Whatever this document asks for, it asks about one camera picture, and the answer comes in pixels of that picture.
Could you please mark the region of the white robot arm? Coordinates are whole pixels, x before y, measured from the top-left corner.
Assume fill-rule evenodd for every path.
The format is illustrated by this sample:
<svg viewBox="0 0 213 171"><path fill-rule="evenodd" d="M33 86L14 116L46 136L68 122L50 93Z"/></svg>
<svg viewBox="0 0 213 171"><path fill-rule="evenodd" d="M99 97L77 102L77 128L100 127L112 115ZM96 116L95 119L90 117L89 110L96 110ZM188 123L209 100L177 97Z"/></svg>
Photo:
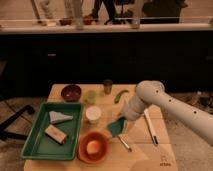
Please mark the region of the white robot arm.
<svg viewBox="0 0 213 171"><path fill-rule="evenodd" d="M129 121L135 121L145 114L150 105L156 105L172 114L213 146L213 115L171 97L160 81L138 83L135 94L124 103L121 115Z"/></svg>

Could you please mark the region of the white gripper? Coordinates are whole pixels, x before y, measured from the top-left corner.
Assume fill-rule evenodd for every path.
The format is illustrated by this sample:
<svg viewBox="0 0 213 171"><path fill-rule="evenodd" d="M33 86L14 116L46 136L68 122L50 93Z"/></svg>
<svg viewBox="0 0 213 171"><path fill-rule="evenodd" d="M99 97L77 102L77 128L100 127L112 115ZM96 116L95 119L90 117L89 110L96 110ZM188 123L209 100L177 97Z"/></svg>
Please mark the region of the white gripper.
<svg viewBox="0 0 213 171"><path fill-rule="evenodd" d="M129 121L139 119L144 114L144 110L148 107L149 104L142 101L137 95L132 96L128 102L125 102L121 110L121 115L123 117L117 120L118 133L121 134L124 131L126 119Z"/></svg>

